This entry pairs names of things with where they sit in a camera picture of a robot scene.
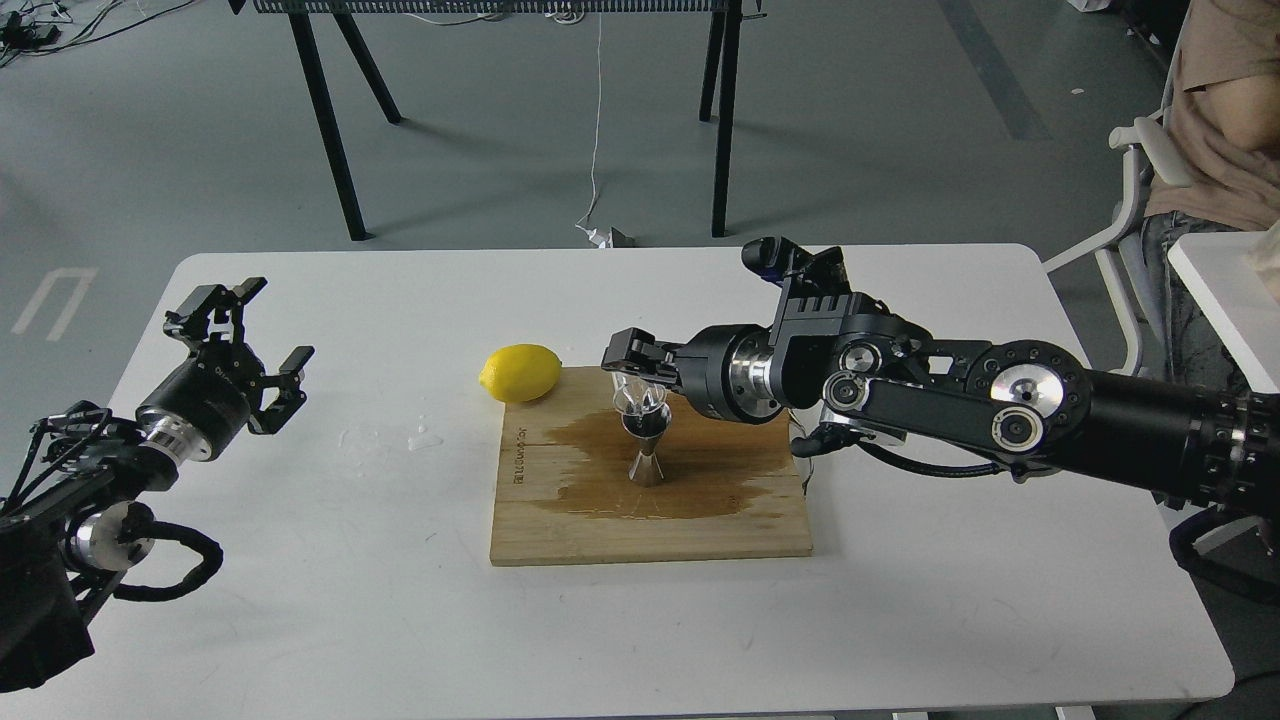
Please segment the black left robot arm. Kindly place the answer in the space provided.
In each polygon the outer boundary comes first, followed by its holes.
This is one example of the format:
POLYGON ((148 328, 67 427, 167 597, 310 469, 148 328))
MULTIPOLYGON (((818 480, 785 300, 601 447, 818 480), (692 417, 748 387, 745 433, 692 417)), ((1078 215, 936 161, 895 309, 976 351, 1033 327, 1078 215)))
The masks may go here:
POLYGON ((140 501, 184 462, 218 459, 242 430, 270 436, 303 406, 310 346, 270 374, 244 341, 243 311, 266 286, 205 284, 165 315, 187 359, 133 418, 81 401, 37 420, 3 496, 1 685, 42 685, 93 652, 88 626, 110 598, 166 602, 206 584, 220 544, 160 521, 140 501))

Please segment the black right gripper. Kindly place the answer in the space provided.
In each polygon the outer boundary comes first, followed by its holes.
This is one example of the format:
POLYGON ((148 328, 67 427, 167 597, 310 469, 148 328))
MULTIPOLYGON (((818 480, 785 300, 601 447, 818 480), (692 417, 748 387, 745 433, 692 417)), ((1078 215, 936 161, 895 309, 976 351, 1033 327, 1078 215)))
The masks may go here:
POLYGON ((678 386, 691 407, 712 419, 773 420, 783 407, 769 387, 772 360, 769 332, 760 325, 710 325, 685 345, 627 328, 609 338, 600 369, 657 384, 625 387, 626 430, 667 430, 672 411, 660 386, 678 386))

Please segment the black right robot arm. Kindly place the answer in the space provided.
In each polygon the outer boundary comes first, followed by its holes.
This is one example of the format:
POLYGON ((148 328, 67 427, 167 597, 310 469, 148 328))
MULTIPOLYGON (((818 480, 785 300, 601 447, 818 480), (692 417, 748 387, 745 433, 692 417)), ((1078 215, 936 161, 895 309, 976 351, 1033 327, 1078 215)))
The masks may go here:
POLYGON ((1198 512, 1169 538, 1178 565, 1258 603, 1277 583, 1196 551, 1242 518, 1277 520, 1277 396, 1229 395, 1091 370, 1041 340, 937 340, 854 291, 837 247, 786 238, 742 247, 742 264, 780 287, 768 327, 712 325, 685 343, 614 333, 602 368, 682 395, 704 416, 748 424, 819 407, 791 454, 858 446, 928 477, 1074 471, 1198 512))

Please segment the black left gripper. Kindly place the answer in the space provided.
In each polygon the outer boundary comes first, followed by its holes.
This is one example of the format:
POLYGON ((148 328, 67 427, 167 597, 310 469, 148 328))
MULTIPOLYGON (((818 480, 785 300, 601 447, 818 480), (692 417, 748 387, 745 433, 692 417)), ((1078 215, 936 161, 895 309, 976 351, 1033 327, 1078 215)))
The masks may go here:
POLYGON ((173 311, 165 313, 164 334, 180 341, 187 359, 137 407, 134 419, 147 430, 163 420, 186 424, 198 437, 197 462, 216 460, 246 427, 255 436, 274 436, 307 401, 305 365, 314 346, 296 347, 274 375, 244 342, 244 306, 265 287, 250 277, 228 288, 202 284, 173 311))

